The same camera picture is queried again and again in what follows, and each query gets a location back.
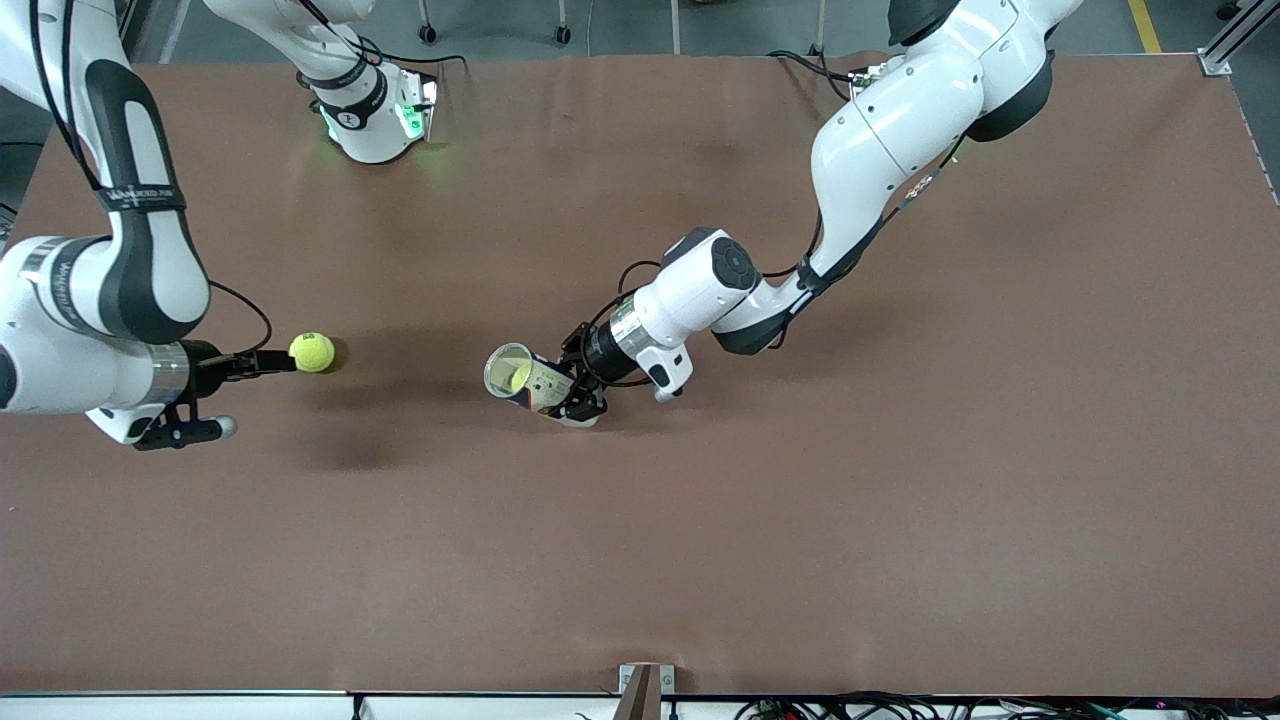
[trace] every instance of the brown table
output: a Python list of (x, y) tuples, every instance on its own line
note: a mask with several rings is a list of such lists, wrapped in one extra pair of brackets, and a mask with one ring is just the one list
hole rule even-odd
[[(439, 145), (360, 167), (271, 67), (146, 68), (211, 275), (330, 377), (182, 452), (0, 420), (0, 689), (1276, 692), (1280, 213), (1225, 79), (1064, 58), (758, 357), (570, 432), (490, 398), (618, 270), (813, 223), (835, 99), (774, 60), (448, 69)], [(17, 237), (105, 228), (64, 151)], [(198, 336), (253, 316), (223, 296)]]

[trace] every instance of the gray floor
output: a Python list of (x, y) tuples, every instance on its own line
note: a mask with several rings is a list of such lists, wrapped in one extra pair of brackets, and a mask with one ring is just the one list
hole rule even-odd
[[(1190, 51), (1222, 26), (1213, 0), (1147, 0), (1165, 51)], [(553, 38), (556, 0), (430, 0), (439, 40), (417, 38), (417, 4), (383, 0), (360, 32), (401, 55), (463, 54), (474, 60), (548, 59), (562, 55), (654, 54), (673, 47), (668, 0), (567, 0), (572, 40)], [(680, 44), (689, 55), (762, 55), (806, 51), (815, 40), (817, 0), (680, 0)], [(888, 0), (828, 0), (828, 55), (887, 49)], [(1064, 54), (1140, 53), (1128, 0), (1085, 0), (1051, 45)], [(201, 0), (156, 0), (134, 61), (283, 61), (273, 47), (215, 17)], [(1280, 23), (1272, 23), (1231, 61), (1233, 83), (1260, 152), (1280, 168)], [(0, 92), (0, 141), (41, 140), (47, 117)], [(0, 147), (0, 201), (18, 206), (38, 149)], [(0, 211), (0, 223), (5, 214)]]

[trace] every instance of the velcro strap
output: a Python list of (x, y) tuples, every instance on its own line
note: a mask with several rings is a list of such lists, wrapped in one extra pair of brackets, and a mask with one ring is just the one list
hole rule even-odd
[(174, 184), (125, 184), (123, 187), (104, 187), (97, 191), (97, 201), (108, 213), (140, 210), (159, 213), (161, 210), (186, 210), (187, 200)]

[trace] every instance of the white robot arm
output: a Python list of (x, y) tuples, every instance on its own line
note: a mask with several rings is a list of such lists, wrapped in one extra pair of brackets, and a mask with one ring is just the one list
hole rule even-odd
[[(566, 340), (561, 360), (548, 364), (571, 380), (558, 402), (529, 404), (516, 387), (524, 370), (488, 377), (490, 391), (566, 424), (591, 424), (607, 410), (604, 389), (635, 384), (622, 379), (636, 369), (658, 401), (678, 396), (692, 374), (692, 333), (709, 328), (728, 352), (764, 350), (858, 264), (906, 179), (961, 137), (997, 140), (1044, 106), (1053, 59), (1046, 37), (1080, 3), (891, 0), (891, 42), (906, 53), (818, 132), (810, 168), (823, 238), (780, 284), (765, 282), (724, 231), (696, 228), (663, 255), (653, 282), (612, 304), (607, 323), (584, 323)], [(490, 363), (486, 374), (508, 366)]]
[(360, 163), (385, 163), (424, 140), (435, 105), (434, 78), (403, 70), (347, 23), (374, 0), (205, 0), (218, 17), (270, 42), (319, 99), (329, 137)]
[(228, 437), (234, 420), (198, 418), (196, 400), (224, 380), (292, 370), (292, 359), (221, 356), (182, 340), (204, 318), (210, 284), (160, 113), (116, 36), (115, 4), (27, 3), (0, 0), (0, 83), (78, 132), (70, 146), (92, 156), (97, 178), (83, 167), (111, 234), (33, 237), (0, 259), (0, 411), (86, 413), (140, 450)]

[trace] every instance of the metal bracket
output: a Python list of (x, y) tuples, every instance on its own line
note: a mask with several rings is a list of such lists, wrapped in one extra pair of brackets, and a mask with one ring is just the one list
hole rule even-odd
[(1231, 74), (1231, 63), (1222, 60), (1221, 63), (1212, 63), (1206, 55), (1207, 50), (1203, 47), (1196, 49), (1196, 58), (1201, 61), (1201, 70), (1206, 77), (1229, 76)]
[(655, 665), (658, 670), (658, 687), (662, 689), (663, 694), (671, 694), (676, 692), (676, 666), (655, 662), (627, 662), (625, 665), (618, 665), (618, 694), (627, 692), (627, 683), (631, 682), (631, 675), (635, 673), (636, 667), (641, 665)]

